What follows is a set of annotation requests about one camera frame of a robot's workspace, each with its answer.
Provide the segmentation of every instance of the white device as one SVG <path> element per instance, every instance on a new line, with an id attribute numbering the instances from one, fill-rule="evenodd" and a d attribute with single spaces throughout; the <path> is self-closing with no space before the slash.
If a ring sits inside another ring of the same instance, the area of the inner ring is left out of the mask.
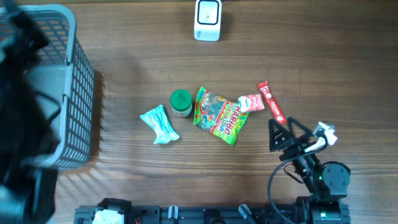
<path id="1" fill-rule="evenodd" d="M 221 30 L 220 0 L 197 0 L 193 35 L 196 40 L 217 41 Z"/>

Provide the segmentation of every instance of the snack package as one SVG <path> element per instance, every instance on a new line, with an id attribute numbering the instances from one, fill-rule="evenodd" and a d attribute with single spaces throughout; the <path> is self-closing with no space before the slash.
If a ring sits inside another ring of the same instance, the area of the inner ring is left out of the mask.
<path id="1" fill-rule="evenodd" d="M 194 125 L 234 145 L 249 113 L 242 113 L 238 103 L 230 102 L 201 87 L 196 104 Z"/>
<path id="2" fill-rule="evenodd" d="M 259 89 L 262 91 L 266 102 L 271 108 L 272 114 L 274 114 L 274 118 L 278 121 L 279 124 L 285 124 L 287 122 L 285 115 L 283 114 L 282 110 L 278 102 L 276 102 L 274 95 L 271 93 L 271 89 L 269 88 L 268 82 L 259 83 Z"/>
<path id="3" fill-rule="evenodd" d="M 171 140 L 174 141 L 180 138 L 167 120 L 163 105 L 146 112 L 140 118 L 155 131 L 156 139 L 154 144 L 167 144 Z"/>
<path id="4" fill-rule="evenodd" d="M 264 109 L 261 94 L 244 95 L 238 98 L 242 112 L 252 112 Z"/>

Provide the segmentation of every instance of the pink candy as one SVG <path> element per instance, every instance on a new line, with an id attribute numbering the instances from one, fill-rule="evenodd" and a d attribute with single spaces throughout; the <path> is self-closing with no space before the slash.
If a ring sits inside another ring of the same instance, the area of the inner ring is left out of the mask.
<path id="1" fill-rule="evenodd" d="M 238 98 L 238 101 L 243 113 L 264 109 L 261 94 L 241 96 Z"/>

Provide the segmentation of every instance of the small plastic jar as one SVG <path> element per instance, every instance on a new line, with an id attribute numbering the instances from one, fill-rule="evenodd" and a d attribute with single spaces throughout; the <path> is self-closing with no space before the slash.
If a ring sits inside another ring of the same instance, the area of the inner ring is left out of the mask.
<path id="1" fill-rule="evenodd" d="M 173 113 L 181 118 L 192 112 L 192 97 L 187 90 L 175 90 L 170 97 Z"/>

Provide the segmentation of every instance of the green lid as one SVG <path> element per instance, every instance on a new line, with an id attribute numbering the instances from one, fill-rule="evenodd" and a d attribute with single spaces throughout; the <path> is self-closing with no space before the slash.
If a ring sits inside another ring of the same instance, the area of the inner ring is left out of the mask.
<path id="1" fill-rule="evenodd" d="M 186 111 L 192 105 L 191 94 L 187 90 L 175 90 L 170 97 L 170 104 L 176 111 Z"/>

